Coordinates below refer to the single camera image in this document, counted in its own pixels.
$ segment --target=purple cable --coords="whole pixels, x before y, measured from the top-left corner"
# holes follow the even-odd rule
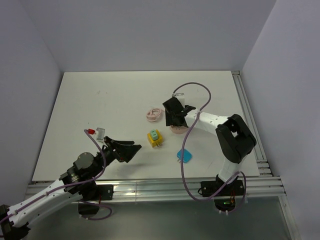
[[[98,148],[99,152],[101,153],[102,155],[102,158],[103,158],[103,169],[102,171],[95,177],[93,177],[92,179],[89,179],[89,180],[85,180],[85,181],[80,181],[80,182],[75,182],[75,183],[70,183],[70,184],[66,184],[66,185],[63,185],[63,186],[58,186],[50,191],[47,192],[47,195],[59,190],[59,189],[64,189],[64,188],[68,188],[68,187],[73,187],[73,186],[76,186],[76,185],[80,185],[80,184],[86,184],[86,183],[89,183],[89,182],[92,182],[92,181],[95,181],[97,180],[98,178],[100,178],[102,176],[102,174],[104,174],[105,170],[106,170],[106,166],[107,166],[107,160],[106,160],[106,157],[104,155],[104,152],[102,151],[101,147],[98,145],[98,143],[93,139],[92,136],[90,136],[90,134],[88,133],[88,130],[83,130],[84,133],[90,138],[90,140],[94,143],[94,145]],[[31,202],[27,203],[26,205],[20,207],[19,209],[17,209],[15,212],[18,213],[20,211],[22,211],[23,209],[29,207],[30,205],[34,204],[35,202],[39,201],[40,199],[46,197],[47,195],[41,195],[41,196],[38,196],[37,198],[35,198],[34,200],[32,200]],[[6,216],[5,218],[3,218],[2,220],[0,220],[0,225],[7,219],[11,218],[13,216],[13,214],[9,214],[8,216]]]
[[[189,127],[188,131],[186,132],[185,136],[184,136],[184,139],[183,139],[183,142],[182,142],[182,148],[181,148],[181,159],[184,159],[184,151],[185,151],[185,145],[186,145],[186,142],[187,142],[187,138],[189,136],[189,134],[191,133],[192,129],[195,127],[196,123],[198,122],[199,120],[199,117],[200,117],[200,114],[201,114],[201,111],[209,104],[209,102],[211,101],[211,92],[210,90],[203,84],[201,83],[198,83],[198,82],[187,82],[187,83],[184,83],[180,86],[178,86],[174,91],[173,93],[176,93],[177,90],[179,90],[181,87],[185,86],[185,85],[189,85],[189,84],[195,84],[195,85],[199,85],[203,88],[205,88],[207,90],[207,92],[209,93],[209,99],[208,101],[199,109],[199,112],[197,113],[196,115],[196,118],[193,122],[193,124],[191,125],[191,127]],[[206,197],[206,198],[197,198],[195,196],[192,195],[192,193],[190,192],[188,186],[187,186],[187,182],[186,182],[186,178],[185,178],[185,171],[184,171],[184,161],[180,161],[180,166],[181,166],[181,176],[182,176],[182,182],[183,182],[183,185],[184,185],[184,188],[186,190],[186,192],[188,193],[188,195],[195,201],[208,201],[212,198],[214,198],[218,193],[220,193],[220,191],[234,178],[236,177],[239,173],[241,173],[243,175],[243,180],[244,180],[244,194],[242,196],[242,200],[239,204],[238,207],[240,207],[242,204],[243,204],[243,201],[245,199],[245,196],[246,196],[246,191],[247,191],[247,183],[246,183],[246,176],[245,174],[241,171],[237,171],[236,173],[234,173],[214,194],[212,194],[211,196],[209,197]]]
[[[107,205],[91,203],[91,202],[83,201],[83,200],[80,200],[79,202],[84,203],[84,204],[88,204],[88,205],[92,205],[92,206],[98,206],[98,207],[106,208],[106,209],[110,210],[110,213],[107,216],[100,217],[100,218],[92,218],[92,217],[86,217],[86,216],[82,215],[81,217],[84,218],[84,219],[88,219],[88,220],[91,220],[91,221],[100,221],[100,220],[104,220],[104,219],[109,218],[111,216],[111,214],[112,214],[112,208],[107,206]]]

